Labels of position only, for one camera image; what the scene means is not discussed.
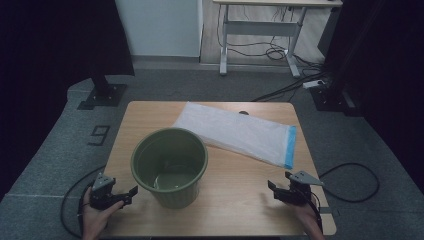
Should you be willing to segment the dark curtain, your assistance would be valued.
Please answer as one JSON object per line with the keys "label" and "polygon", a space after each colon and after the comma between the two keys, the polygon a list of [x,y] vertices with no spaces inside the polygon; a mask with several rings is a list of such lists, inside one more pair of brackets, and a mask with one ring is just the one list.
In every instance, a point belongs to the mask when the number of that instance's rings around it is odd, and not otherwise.
{"label": "dark curtain", "polygon": [[424,193],[424,0],[343,0],[326,62]]}
{"label": "dark curtain", "polygon": [[0,0],[0,201],[62,114],[70,86],[133,73],[116,0]]}

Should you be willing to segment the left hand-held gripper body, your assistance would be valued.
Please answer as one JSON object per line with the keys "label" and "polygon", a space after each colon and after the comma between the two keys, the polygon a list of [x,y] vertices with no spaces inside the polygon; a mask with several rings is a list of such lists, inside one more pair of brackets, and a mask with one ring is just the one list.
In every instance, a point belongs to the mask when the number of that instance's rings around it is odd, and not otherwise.
{"label": "left hand-held gripper body", "polygon": [[97,210],[106,210],[115,203],[124,200],[122,194],[114,195],[112,193],[116,179],[99,173],[94,180],[92,190],[89,195],[90,206]]}

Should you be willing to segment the green plastic trash bin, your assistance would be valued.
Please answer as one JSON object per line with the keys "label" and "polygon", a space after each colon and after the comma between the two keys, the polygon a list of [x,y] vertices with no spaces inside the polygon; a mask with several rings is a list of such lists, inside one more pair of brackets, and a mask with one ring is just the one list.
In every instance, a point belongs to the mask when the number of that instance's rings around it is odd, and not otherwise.
{"label": "green plastic trash bin", "polygon": [[131,157],[135,181],[165,208],[182,209],[199,194],[208,151],[193,132],[164,128],[143,138]]}

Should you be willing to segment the white desk frame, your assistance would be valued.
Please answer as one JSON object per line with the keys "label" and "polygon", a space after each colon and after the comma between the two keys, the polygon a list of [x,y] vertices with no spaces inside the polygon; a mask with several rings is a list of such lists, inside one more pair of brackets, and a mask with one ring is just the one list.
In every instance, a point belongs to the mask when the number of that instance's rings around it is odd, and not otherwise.
{"label": "white desk frame", "polygon": [[[213,2],[224,7],[222,20],[223,42],[219,64],[219,73],[222,76],[227,74],[227,36],[251,35],[290,37],[291,42],[284,53],[289,69],[295,78],[299,78],[300,73],[295,63],[294,50],[307,10],[309,8],[340,8],[343,4],[341,0],[213,0]],[[229,19],[229,8],[235,5],[294,7],[300,8],[301,12],[296,22],[233,21]]]}

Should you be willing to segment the black stand with base plate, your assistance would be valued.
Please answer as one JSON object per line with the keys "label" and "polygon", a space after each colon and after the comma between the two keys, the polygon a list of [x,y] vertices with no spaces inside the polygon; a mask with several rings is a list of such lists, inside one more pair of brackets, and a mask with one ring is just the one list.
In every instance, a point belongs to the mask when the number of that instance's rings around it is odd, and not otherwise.
{"label": "black stand with base plate", "polygon": [[347,112],[349,98],[344,96],[347,80],[345,73],[355,44],[356,28],[350,13],[353,0],[342,0],[341,7],[333,7],[318,47],[326,46],[321,71],[329,81],[325,86],[313,88],[310,93],[318,111]]}

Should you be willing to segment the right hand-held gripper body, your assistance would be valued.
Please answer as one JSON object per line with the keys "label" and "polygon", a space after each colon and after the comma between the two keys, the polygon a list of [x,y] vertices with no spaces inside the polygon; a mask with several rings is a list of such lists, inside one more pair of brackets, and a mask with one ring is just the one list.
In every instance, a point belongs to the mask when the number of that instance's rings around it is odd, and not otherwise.
{"label": "right hand-held gripper body", "polygon": [[316,177],[310,175],[305,171],[292,173],[289,183],[289,190],[284,197],[283,202],[290,203],[297,206],[305,205],[311,200],[311,186],[323,186],[324,183]]}

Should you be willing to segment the person's right hand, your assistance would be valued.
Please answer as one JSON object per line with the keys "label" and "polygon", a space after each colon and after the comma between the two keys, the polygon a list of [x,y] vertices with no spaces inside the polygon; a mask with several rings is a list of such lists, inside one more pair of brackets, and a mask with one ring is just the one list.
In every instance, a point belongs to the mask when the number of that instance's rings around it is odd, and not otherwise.
{"label": "person's right hand", "polygon": [[310,240],[325,240],[325,237],[318,225],[314,209],[309,204],[304,206],[292,205],[291,209],[294,211],[295,217],[302,224],[303,230]]}

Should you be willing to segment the person's left hand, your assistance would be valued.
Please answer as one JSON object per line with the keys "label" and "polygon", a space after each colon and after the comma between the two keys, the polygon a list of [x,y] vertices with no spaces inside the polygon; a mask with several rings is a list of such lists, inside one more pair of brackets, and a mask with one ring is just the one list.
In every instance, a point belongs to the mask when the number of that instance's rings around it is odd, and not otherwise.
{"label": "person's left hand", "polygon": [[91,187],[89,187],[83,198],[82,206],[82,240],[99,240],[102,231],[105,229],[109,218],[124,205],[119,201],[106,210],[97,210],[90,206]]}

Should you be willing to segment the white trash bag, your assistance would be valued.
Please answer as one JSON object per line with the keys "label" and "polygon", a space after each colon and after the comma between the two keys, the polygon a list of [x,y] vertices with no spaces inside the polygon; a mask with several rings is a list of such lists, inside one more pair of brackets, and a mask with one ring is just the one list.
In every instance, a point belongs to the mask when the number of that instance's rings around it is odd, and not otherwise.
{"label": "white trash bag", "polygon": [[187,102],[174,123],[205,143],[292,169],[297,129],[292,125]]}

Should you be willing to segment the black stand base left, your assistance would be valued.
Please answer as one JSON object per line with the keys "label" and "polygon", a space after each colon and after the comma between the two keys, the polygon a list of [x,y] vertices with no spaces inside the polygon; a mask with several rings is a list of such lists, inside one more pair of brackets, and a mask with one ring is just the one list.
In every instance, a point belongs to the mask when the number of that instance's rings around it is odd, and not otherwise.
{"label": "black stand base left", "polygon": [[91,61],[88,65],[89,78],[94,84],[86,100],[81,101],[78,110],[93,110],[95,107],[117,107],[127,88],[126,84],[111,84],[108,75],[125,75],[119,65]]}

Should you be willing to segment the white power strip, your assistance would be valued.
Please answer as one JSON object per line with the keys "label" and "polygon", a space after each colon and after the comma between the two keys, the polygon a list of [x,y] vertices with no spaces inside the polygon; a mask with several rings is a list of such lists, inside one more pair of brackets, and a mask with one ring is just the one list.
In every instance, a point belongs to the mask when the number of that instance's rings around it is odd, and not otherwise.
{"label": "white power strip", "polygon": [[302,87],[304,89],[309,89],[309,88],[321,87],[324,85],[325,85],[325,82],[323,80],[313,80],[313,81],[308,81],[303,83]]}

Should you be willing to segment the white cabinet panel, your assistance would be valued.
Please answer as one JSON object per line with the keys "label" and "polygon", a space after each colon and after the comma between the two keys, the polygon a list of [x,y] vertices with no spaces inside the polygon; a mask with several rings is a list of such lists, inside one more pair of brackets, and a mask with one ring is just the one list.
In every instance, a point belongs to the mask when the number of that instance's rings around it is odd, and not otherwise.
{"label": "white cabinet panel", "polygon": [[200,56],[202,0],[116,0],[133,56]]}

